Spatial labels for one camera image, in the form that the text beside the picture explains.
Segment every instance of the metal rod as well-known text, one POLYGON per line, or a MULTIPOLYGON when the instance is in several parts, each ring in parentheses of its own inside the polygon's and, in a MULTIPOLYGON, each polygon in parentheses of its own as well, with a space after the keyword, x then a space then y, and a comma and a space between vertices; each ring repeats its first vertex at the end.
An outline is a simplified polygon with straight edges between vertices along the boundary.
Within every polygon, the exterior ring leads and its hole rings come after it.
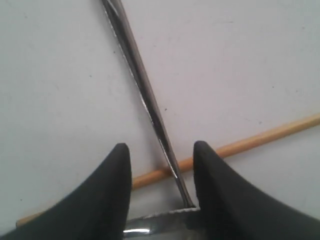
POLYGON ((113 32, 119 42, 124 59, 129 65, 131 75, 137 85, 142 103, 149 115, 153 129, 160 142, 167 163, 182 196, 185 208, 192 208, 193 204, 187 191, 177 159, 173 152, 168 134, 163 123, 160 110, 149 82, 137 43, 129 25, 124 7, 120 0, 101 0, 110 21, 113 32))

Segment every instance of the wooden dowel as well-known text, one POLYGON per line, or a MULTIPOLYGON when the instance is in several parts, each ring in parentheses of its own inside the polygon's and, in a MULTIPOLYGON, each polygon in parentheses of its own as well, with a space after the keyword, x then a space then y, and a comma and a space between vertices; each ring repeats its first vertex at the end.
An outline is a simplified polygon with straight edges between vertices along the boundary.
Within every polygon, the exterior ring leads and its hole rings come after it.
MULTIPOLYGON (((230 156, 245 152, 247 150, 256 148, 258 146, 270 143, 272 141, 284 138, 291 134, 295 134, 303 130, 315 127, 317 125, 320 125, 320 113, 300 119, 298 121, 284 124, 282 126, 270 129, 268 131, 262 132, 255 136, 251 136, 243 140, 236 141, 234 143, 220 147, 215 151, 221 158, 230 157, 230 156)), ((187 172, 192 170, 193 168, 192 157, 189 157, 183 161, 180 161, 179 168, 181 169, 182 172, 187 172)), ((170 176, 171 176, 171 172, 169 168, 165 167, 165 168, 147 173, 145 175, 135 177, 133 179, 132 189, 136 190, 136 189, 142 188, 144 186, 159 182, 170 176)), ((16 226, 18 227, 29 222, 30 220, 39 216, 41 213, 42 212, 34 215, 30 215, 18 220, 16 222, 16 226)))

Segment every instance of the black plastic part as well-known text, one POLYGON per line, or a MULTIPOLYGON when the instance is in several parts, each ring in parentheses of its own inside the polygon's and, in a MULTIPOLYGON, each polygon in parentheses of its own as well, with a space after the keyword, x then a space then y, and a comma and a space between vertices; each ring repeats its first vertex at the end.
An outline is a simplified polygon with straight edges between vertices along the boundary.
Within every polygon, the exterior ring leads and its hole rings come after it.
POLYGON ((0 240, 121 240, 131 188, 130 153, 120 143, 74 192, 0 240))
POLYGON ((320 240, 320 221, 260 191, 206 142, 195 143, 193 160, 208 239, 320 240))

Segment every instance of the white surface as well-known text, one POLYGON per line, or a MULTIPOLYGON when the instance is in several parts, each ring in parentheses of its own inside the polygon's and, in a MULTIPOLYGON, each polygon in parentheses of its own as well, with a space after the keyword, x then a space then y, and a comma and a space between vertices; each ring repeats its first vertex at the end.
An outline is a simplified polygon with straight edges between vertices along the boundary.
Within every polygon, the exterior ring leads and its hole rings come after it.
MULTIPOLYGON (((178 159, 196 140, 220 147, 319 111, 319 1, 124 5, 178 159)), ((0 0, 0 30, 0 234, 70 193, 118 142, 134 176, 166 164, 98 0, 0 0)), ((320 218, 319 141, 315 127, 227 162, 320 218)), ((129 217, 180 205, 170 179, 135 191, 129 217)))

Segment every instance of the shiny metal shaft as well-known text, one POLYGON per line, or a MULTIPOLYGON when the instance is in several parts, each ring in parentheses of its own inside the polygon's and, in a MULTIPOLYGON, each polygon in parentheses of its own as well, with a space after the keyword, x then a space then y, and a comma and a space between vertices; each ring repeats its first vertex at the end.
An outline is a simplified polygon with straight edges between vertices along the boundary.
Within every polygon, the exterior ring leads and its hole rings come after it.
POLYGON ((135 84, 139 89, 141 100, 145 109, 147 110, 167 163, 178 186, 178 189, 182 196, 184 207, 192 208, 195 205, 190 198, 185 182, 181 175, 177 159, 169 141, 169 137, 166 132, 158 104, 152 91, 149 78, 147 76, 142 58, 140 56, 134 35, 130 28, 124 7, 120 0, 101 1, 110 21, 111 27, 114 31, 114 34, 119 42, 123 57, 127 61, 135 84))

